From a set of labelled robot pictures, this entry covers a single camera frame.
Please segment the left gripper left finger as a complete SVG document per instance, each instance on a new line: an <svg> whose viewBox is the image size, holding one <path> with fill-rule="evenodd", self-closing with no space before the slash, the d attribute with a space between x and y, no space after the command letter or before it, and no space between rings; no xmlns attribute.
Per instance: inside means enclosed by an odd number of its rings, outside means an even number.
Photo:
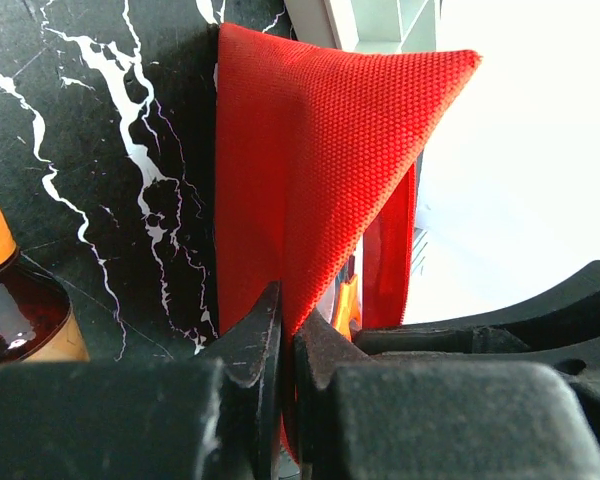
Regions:
<svg viewBox="0 0 600 480"><path fill-rule="evenodd" d="M274 479L281 292L184 361L0 368L0 479Z"/></svg>

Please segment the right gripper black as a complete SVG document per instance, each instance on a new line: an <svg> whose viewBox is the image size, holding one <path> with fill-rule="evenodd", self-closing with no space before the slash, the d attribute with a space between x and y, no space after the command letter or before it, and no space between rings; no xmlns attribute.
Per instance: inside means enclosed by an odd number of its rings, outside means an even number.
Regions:
<svg viewBox="0 0 600 480"><path fill-rule="evenodd" d="M439 322L365 329L354 343L376 357L427 352L549 365L575 390L600 445L600 260L518 304Z"/></svg>

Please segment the orange small scissors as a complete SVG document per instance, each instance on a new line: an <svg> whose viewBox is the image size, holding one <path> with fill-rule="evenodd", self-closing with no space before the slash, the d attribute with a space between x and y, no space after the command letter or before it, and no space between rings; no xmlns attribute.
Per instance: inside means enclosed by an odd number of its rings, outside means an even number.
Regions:
<svg viewBox="0 0 600 480"><path fill-rule="evenodd" d="M348 341L362 328L359 278L354 274L350 280L341 282L331 325Z"/></svg>

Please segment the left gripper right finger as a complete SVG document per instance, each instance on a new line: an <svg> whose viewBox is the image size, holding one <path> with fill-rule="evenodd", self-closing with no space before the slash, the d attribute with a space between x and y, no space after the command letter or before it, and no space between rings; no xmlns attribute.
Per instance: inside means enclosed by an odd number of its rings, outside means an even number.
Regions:
<svg viewBox="0 0 600 480"><path fill-rule="evenodd" d="M600 479L600 447L548 366L370 358L321 317L294 339L305 479Z"/></svg>

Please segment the red first aid pouch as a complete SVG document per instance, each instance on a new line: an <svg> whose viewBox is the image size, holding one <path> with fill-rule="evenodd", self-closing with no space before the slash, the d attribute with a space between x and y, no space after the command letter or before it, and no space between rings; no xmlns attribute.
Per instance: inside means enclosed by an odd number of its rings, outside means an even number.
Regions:
<svg viewBox="0 0 600 480"><path fill-rule="evenodd" d="M362 323L400 324L417 157L481 62L472 50L360 54L219 29L219 328L281 285L283 355L365 233Z"/></svg>

